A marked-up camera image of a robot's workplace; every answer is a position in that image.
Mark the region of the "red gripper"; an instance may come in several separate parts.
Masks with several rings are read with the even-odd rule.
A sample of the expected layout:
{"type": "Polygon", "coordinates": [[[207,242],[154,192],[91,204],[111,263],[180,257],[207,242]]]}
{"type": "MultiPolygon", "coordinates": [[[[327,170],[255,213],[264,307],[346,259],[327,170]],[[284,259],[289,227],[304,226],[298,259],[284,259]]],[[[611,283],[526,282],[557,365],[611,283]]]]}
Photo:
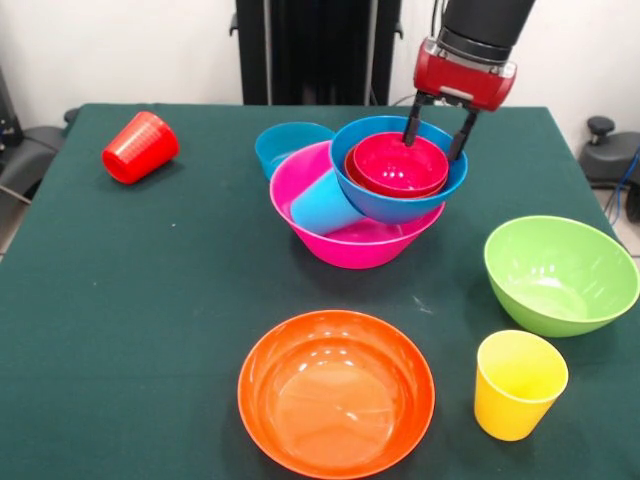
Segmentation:
{"type": "Polygon", "coordinates": [[[517,66],[513,62],[502,65],[477,63],[444,50],[433,38],[425,38],[414,69],[414,86],[418,91],[402,136],[403,144],[407,147],[414,144],[425,94],[437,99],[446,98],[450,104],[471,107],[467,108],[464,124],[453,136],[447,153],[449,162],[456,161],[475,126],[477,110],[497,110],[509,95],[516,75],[517,66]]]}

